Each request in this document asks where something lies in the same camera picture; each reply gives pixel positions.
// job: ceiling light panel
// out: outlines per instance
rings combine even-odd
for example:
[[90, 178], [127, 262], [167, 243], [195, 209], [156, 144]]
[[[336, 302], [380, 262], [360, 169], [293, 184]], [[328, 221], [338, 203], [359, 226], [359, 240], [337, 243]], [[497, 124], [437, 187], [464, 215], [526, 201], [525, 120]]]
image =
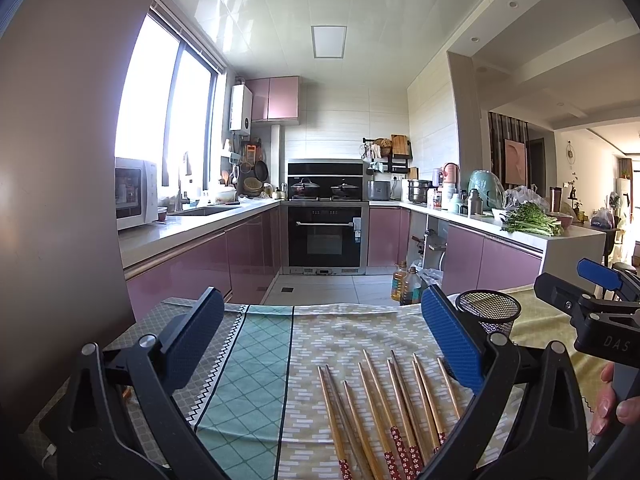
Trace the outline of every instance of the ceiling light panel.
[[342, 59], [344, 57], [344, 41], [347, 27], [337, 25], [313, 25], [311, 41], [316, 59]]

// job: green vegetable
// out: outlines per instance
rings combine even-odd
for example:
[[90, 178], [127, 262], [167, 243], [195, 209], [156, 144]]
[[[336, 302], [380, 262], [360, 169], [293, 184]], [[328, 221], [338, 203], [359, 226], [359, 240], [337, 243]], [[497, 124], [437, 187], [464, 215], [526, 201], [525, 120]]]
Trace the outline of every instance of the green vegetable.
[[502, 230], [508, 233], [520, 231], [544, 236], [561, 236], [560, 221], [545, 215], [533, 202], [520, 204], [502, 220]]

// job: floor tile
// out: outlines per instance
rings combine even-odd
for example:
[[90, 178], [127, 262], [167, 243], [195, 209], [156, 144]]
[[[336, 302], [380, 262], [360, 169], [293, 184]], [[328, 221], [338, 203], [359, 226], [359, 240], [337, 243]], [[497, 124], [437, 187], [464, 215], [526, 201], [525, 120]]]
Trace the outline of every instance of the floor tile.
[[385, 285], [356, 285], [356, 294], [359, 304], [398, 306], [398, 302], [389, 297], [391, 294], [391, 283]]
[[374, 274], [374, 275], [367, 275], [367, 276], [354, 276], [353, 277], [353, 283], [355, 284], [355, 286], [358, 285], [365, 285], [365, 284], [371, 284], [371, 285], [389, 285], [391, 286], [391, 279], [393, 278], [393, 276], [391, 274]]
[[369, 276], [375, 276], [380, 274], [393, 274], [396, 272], [396, 266], [388, 267], [367, 267], [366, 274]]
[[353, 285], [294, 285], [293, 292], [274, 290], [265, 304], [313, 305], [327, 303], [358, 303]]
[[300, 276], [298, 274], [282, 274], [278, 276], [275, 285], [286, 283], [287, 285], [353, 285], [351, 276]]

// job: kitchen sink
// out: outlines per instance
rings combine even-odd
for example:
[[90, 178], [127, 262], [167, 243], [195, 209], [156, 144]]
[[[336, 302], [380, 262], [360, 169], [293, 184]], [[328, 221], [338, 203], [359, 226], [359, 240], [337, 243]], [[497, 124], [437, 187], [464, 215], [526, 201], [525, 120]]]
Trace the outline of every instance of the kitchen sink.
[[209, 216], [216, 213], [223, 213], [225, 211], [231, 211], [237, 209], [240, 206], [237, 205], [207, 205], [204, 207], [197, 207], [195, 209], [187, 209], [186, 211], [177, 211], [173, 213], [174, 216]]

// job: cooking oil bottle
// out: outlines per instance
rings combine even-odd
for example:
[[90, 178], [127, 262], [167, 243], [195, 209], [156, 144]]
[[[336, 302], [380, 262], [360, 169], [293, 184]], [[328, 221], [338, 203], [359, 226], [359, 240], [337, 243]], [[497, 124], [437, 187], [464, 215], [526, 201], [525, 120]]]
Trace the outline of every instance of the cooking oil bottle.
[[405, 276], [406, 262], [400, 262], [391, 281], [391, 299], [394, 301], [400, 301], [400, 296], [402, 295], [402, 280], [404, 280]]
[[402, 292], [400, 294], [400, 305], [411, 305], [414, 303], [420, 303], [420, 286], [421, 283], [418, 271], [414, 266], [409, 269], [409, 272], [402, 280]]

